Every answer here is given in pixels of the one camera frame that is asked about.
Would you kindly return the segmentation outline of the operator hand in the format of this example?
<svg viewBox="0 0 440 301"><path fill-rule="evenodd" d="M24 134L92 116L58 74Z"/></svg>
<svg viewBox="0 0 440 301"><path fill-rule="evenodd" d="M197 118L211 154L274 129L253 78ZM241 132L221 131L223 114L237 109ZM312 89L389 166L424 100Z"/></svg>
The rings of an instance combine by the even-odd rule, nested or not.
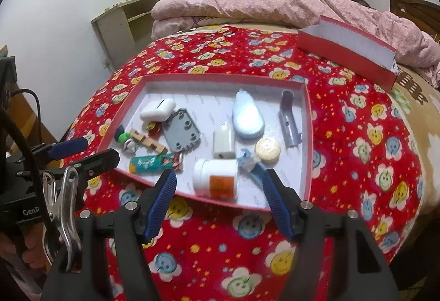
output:
<svg viewBox="0 0 440 301"><path fill-rule="evenodd" d="M31 225L24 231L24 251L22 261L31 269L45 269L47 259L43 249L43 223ZM4 234L1 234L1 258L16 255L16 246Z"/></svg>

